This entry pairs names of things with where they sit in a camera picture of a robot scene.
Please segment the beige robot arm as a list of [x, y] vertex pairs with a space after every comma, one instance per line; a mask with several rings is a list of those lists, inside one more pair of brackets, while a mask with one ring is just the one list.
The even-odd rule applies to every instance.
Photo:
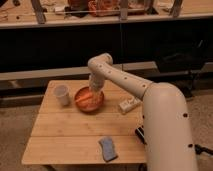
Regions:
[[108, 79], [142, 101], [147, 171], [198, 171], [187, 102], [176, 86], [116, 69], [108, 53], [90, 58], [88, 68], [92, 91]]

